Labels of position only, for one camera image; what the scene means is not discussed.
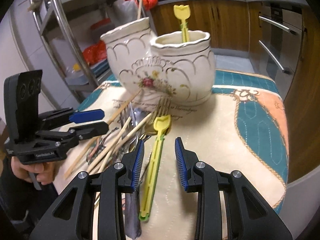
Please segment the person's left hand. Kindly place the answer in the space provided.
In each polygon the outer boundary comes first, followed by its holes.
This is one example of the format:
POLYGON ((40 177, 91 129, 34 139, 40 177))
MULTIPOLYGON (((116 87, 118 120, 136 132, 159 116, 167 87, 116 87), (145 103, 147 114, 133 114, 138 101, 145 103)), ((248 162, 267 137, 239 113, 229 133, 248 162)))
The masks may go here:
POLYGON ((55 178, 55 163, 37 163, 31 165, 23 165, 17 157, 11 159, 11 169, 13 174, 22 180, 32 182, 29 173, 36 174, 36 180, 42 185, 48 185, 55 178))

